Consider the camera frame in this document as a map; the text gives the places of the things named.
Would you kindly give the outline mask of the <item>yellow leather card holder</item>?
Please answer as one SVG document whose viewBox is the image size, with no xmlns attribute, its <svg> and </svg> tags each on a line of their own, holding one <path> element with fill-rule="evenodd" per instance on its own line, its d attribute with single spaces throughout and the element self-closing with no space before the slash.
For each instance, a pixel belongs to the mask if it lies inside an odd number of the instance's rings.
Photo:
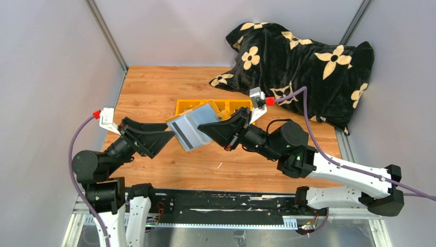
<svg viewBox="0 0 436 247">
<path fill-rule="evenodd" d="M 230 117 L 228 111 L 220 112 L 211 99 L 202 100 L 203 102 L 199 106 L 166 120 L 166 124 L 175 133 L 178 142 L 187 152 L 212 141 L 210 137 L 197 129 L 200 124 L 219 122 Z"/>
</svg>

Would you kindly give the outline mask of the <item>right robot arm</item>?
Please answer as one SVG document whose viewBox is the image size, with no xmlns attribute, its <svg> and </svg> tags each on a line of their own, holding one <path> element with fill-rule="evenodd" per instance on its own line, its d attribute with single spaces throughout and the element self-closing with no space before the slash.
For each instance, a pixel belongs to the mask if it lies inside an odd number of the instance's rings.
<svg viewBox="0 0 436 247">
<path fill-rule="evenodd" d="M 397 188 L 401 169 L 397 165 L 373 168 L 345 161 L 323 153 L 308 144 L 309 134 L 296 122 L 284 119 L 274 131 L 250 123 L 251 111 L 241 108 L 229 119 L 198 126 L 226 151 L 242 146 L 276 162 L 285 176 L 318 178 L 336 182 L 337 187 L 297 188 L 294 209 L 301 215 L 311 210 L 330 208 L 364 208 L 387 217 L 399 215 L 404 207 L 404 194 Z"/>
</svg>

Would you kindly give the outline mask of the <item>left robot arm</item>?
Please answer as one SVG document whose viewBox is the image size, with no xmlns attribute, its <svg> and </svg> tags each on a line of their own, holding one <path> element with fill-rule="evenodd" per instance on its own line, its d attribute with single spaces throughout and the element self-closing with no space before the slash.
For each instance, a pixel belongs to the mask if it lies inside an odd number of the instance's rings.
<svg viewBox="0 0 436 247">
<path fill-rule="evenodd" d="M 79 197 L 96 224 L 100 246 L 143 246 L 147 219 L 158 202 L 152 184 L 127 189 L 123 177 L 111 175 L 134 160 L 137 153 L 154 158 L 174 137 L 166 123 L 141 123 L 125 117 L 120 124 L 108 124 L 118 138 L 104 151 L 82 150 L 69 154 L 69 172 Z"/>
</svg>

